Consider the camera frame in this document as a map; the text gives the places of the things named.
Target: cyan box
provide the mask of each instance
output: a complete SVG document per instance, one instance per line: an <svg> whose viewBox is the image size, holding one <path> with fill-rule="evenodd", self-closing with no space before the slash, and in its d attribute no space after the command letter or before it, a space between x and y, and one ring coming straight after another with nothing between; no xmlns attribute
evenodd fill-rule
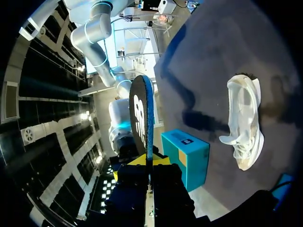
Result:
<svg viewBox="0 0 303 227"><path fill-rule="evenodd" d="M181 130L161 134L164 155L182 171L182 181L190 192L205 183L209 144Z"/></svg>

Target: blue object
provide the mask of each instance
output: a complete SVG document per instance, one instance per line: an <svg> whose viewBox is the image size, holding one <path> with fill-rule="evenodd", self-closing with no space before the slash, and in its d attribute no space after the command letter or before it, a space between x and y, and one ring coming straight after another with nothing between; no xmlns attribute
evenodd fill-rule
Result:
<svg viewBox="0 0 303 227"><path fill-rule="evenodd" d="M146 88L147 101L147 141L146 141L146 157L147 160L152 161L152 147L153 147L153 91L152 83L148 76L142 76Z"/></svg>
<svg viewBox="0 0 303 227"><path fill-rule="evenodd" d="M181 130L161 134L164 155L182 171L182 181L188 192L203 185L206 179L209 144Z"/></svg>
<svg viewBox="0 0 303 227"><path fill-rule="evenodd" d="M292 176L290 176L288 174L283 174L281 176L279 182L276 185L282 184L282 183L287 182L287 181L292 181L292 180L293 180ZM276 207L274 208L274 210L276 210L280 206L280 204L281 204L283 198L285 197L285 195L286 195L288 189L290 188L290 186L291 186L290 184L286 184L286 185L281 186L280 188L277 188L276 190L273 191L273 193L272 193L273 196L279 200L279 202L276 205Z"/></svg>

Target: shoe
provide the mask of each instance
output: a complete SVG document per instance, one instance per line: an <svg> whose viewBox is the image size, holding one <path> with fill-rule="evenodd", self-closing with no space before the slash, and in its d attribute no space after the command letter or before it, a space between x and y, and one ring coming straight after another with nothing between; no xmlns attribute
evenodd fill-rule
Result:
<svg viewBox="0 0 303 227"><path fill-rule="evenodd" d="M243 171L248 170L258 159L264 144L260 131L258 107L261 90L258 79L236 75L227 82L229 97L229 136L219 140L234 147L233 157Z"/></svg>

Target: gray mat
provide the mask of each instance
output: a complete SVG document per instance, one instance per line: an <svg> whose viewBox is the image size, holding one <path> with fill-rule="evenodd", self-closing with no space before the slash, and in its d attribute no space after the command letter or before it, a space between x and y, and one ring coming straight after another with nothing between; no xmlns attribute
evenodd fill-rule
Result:
<svg viewBox="0 0 303 227"><path fill-rule="evenodd" d="M240 170L228 135L227 81L256 76L264 147L254 166ZM155 66L166 130L181 129L211 145L204 188L229 210L255 191L293 174L302 150L302 95L287 46L250 1L207 0L182 26Z"/></svg>

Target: light fixture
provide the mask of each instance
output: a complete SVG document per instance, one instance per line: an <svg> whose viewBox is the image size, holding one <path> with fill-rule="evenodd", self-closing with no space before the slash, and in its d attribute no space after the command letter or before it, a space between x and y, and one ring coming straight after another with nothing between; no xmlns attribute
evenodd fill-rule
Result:
<svg viewBox="0 0 303 227"><path fill-rule="evenodd" d="M81 113L80 114L80 118L81 118L81 120L87 120L88 116L86 114L84 114L84 113Z"/></svg>
<svg viewBox="0 0 303 227"><path fill-rule="evenodd" d="M78 71L83 72L85 70L85 65L82 65L81 67L77 68Z"/></svg>
<svg viewBox="0 0 303 227"><path fill-rule="evenodd" d="M98 158L96 158L96 163L99 164L102 160L102 156L98 156Z"/></svg>

